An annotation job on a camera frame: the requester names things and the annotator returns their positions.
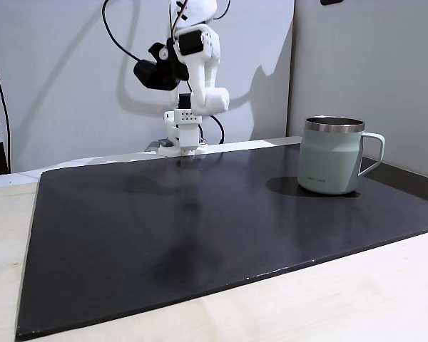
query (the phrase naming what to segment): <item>light green mug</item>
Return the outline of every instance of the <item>light green mug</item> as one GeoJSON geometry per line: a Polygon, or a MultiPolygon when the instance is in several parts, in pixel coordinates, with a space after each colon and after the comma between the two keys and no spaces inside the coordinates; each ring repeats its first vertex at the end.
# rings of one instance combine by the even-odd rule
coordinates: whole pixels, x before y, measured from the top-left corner
{"type": "Polygon", "coordinates": [[[305,189],[329,195],[347,194],[358,187],[359,177],[375,169],[384,157],[385,138],[366,133],[357,119],[315,116],[306,119],[300,147],[298,183],[305,189]],[[360,172],[363,137],[380,141],[379,161],[360,172]]]}

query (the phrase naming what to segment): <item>wooden table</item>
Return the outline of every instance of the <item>wooden table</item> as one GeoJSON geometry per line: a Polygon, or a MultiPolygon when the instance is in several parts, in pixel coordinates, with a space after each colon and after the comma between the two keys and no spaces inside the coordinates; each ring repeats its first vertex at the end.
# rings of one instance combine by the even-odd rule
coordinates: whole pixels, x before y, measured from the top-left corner
{"type": "MultiPolygon", "coordinates": [[[[0,187],[0,342],[14,340],[36,187],[0,187]]],[[[38,341],[428,341],[428,234],[38,341]]]]}

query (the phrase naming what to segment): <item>black cable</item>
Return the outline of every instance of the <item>black cable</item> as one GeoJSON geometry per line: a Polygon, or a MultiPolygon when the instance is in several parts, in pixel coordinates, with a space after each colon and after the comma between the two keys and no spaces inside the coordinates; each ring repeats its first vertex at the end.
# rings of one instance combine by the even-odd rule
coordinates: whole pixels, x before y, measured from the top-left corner
{"type": "Polygon", "coordinates": [[[180,12],[178,16],[176,17],[176,20],[174,21],[173,27],[171,28],[171,39],[174,41],[174,32],[176,30],[176,24],[178,23],[179,19],[183,16],[185,9],[187,8],[188,0],[184,1],[183,6],[180,8],[180,12]]]}
{"type": "Polygon", "coordinates": [[[6,109],[5,97],[3,95],[3,89],[1,88],[1,84],[0,84],[0,98],[1,98],[1,104],[3,105],[3,110],[5,112],[6,134],[8,135],[8,137],[7,137],[7,141],[8,141],[8,172],[11,173],[11,133],[10,133],[10,129],[9,129],[8,109],[6,109]]]}
{"type": "Polygon", "coordinates": [[[220,131],[222,131],[222,138],[219,142],[219,145],[222,145],[225,142],[225,131],[223,130],[223,126],[220,123],[219,119],[217,119],[214,115],[210,115],[210,117],[219,125],[220,131]]]}
{"type": "Polygon", "coordinates": [[[109,29],[108,23],[106,22],[106,16],[105,16],[105,10],[106,10],[106,5],[108,4],[109,0],[105,0],[105,2],[103,3],[103,7],[101,9],[101,16],[103,17],[103,23],[105,24],[106,30],[109,34],[109,37],[111,38],[111,40],[117,45],[118,48],[120,48],[124,53],[126,53],[127,55],[129,55],[131,58],[133,58],[135,61],[137,62],[141,62],[141,59],[139,59],[138,57],[136,57],[135,55],[133,55],[132,53],[128,52],[126,49],[124,49],[118,42],[117,40],[113,37],[113,34],[111,33],[111,30],[109,29]]]}
{"type": "Polygon", "coordinates": [[[214,20],[222,19],[227,14],[228,10],[230,9],[230,4],[231,4],[231,0],[228,0],[228,6],[227,6],[227,9],[225,10],[225,12],[223,12],[223,14],[221,16],[219,16],[218,18],[214,18],[214,20]]]}

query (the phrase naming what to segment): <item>white wall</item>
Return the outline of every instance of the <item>white wall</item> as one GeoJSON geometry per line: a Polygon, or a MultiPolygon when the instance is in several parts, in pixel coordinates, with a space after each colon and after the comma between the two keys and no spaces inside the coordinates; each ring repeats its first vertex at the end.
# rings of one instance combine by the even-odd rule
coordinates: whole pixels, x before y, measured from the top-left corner
{"type": "MultiPolygon", "coordinates": [[[[145,150],[165,137],[169,93],[145,89],[110,41],[103,0],[0,0],[0,76],[9,107],[14,171],[74,158],[145,150]]],[[[223,12],[228,0],[218,0],[223,12]]],[[[232,0],[219,33],[218,85],[232,110],[218,117],[226,141],[285,135],[293,1],[232,0]]],[[[141,58],[164,41],[167,0],[111,1],[116,38],[141,58]]],[[[203,123],[217,143],[216,124],[203,123]]]]}
{"type": "Polygon", "coordinates": [[[389,164],[428,175],[428,0],[297,0],[294,26],[290,134],[312,115],[361,118],[389,164]]]}

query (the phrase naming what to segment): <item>black mat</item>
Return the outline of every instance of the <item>black mat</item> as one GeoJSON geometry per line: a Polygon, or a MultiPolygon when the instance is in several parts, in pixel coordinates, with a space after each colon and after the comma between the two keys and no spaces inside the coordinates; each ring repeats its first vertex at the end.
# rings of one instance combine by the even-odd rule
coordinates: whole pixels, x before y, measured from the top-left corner
{"type": "Polygon", "coordinates": [[[353,194],[317,195],[297,186],[297,159],[287,146],[45,172],[18,339],[138,314],[428,232],[428,178],[383,165],[371,173],[379,182],[363,179],[353,194]],[[417,195],[427,200],[383,184],[387,178],[395,187],[399,179],[418,180],[417,195]]]}

